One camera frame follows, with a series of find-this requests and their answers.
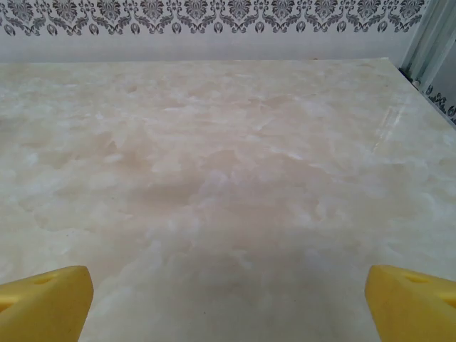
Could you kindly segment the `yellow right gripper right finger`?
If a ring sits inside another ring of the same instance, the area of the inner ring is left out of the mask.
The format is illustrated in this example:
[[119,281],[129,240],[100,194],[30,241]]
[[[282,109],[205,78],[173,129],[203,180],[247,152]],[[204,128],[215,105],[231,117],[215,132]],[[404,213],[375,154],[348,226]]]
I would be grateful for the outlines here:
[[454,341],[455,282],[374,265],[366,301],[381,341]]

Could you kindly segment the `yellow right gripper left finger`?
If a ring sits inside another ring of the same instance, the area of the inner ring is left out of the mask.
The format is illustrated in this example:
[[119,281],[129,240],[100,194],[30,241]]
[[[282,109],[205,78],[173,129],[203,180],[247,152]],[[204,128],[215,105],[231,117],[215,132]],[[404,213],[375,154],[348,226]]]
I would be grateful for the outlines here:
[[86,266],[1,285],[1,342],[77,341],[93,300]]

